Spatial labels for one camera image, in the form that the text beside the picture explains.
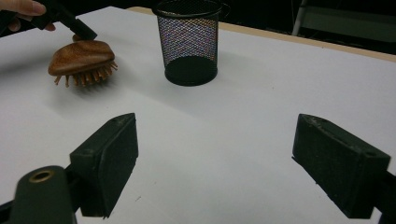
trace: finger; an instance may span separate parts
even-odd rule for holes
[[[26,20],[26,21],[31,21],[33,19],[33,16],[26,16],[26,15],[23,15],[23,14],[17,14],[17,17],[21,18],[23,20]]]
[[[54,30],[56,30],[56,27],[55,27],[54,24],[49,23],[49,24],[46,26],[45,29],[48,30],[48,31],[54,31]]]
[[[18,19],[14,19],[12,20],[9,25],[8,25],[8,29],[12,32],[17,32],[21,29],[21,22]]]
[[[40,16],[46,12],[44,5],[33,0],[1,0],[0,9],[28,16]]]

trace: wooden hairbrush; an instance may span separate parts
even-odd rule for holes
[[[69,87],[69,78],[74,79],[74,84],[86,86],[101,82],[117,70],[114,62],[115,55],[110,46],[97,40],[75,40],[58,49],[49,64],[49,74],[55,76],[58,85],[62,77],[66,78],[66,87]]]

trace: white table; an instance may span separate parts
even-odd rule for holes
[[[305,113],[396,157],[396,63],[220,30],[218,76],[180,87],[164,77],[154,16],[80,18],[116,53],[105,85],[53,84],[50,58],[72,37],[61,24],[0,39],[0,203],[23,175],[65,167],[107,120],[135,112],[140,156],[112,216],[78,223],[377,223],[376,210],[347,219],[291,150]]]

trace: black mesh pencil cup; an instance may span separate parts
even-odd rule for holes
[[[203,85],[218,73],[218,0],[164,0],[157,15],[166,78],[180,86]]]

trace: floor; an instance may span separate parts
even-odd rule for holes
[[[99,8],[113,6],[152,7],[161,0],[58,0],[75,15]],[[232,24],[268,30],[290,35],[294,20],[302,0],[221,0],[224,7],[220,20]],[[359,10],[372,13],[395,15],[393,0],[309,0],[310,4],[321,7],[337,7],[345,10]],[[33,28],[24,21],[22,30]],[[351,36],[335,35],[309,29],[301,29],[299,36],[332,42],[335,44],[370,49],[389,54],[396,54],[396,43],[383,43]]]

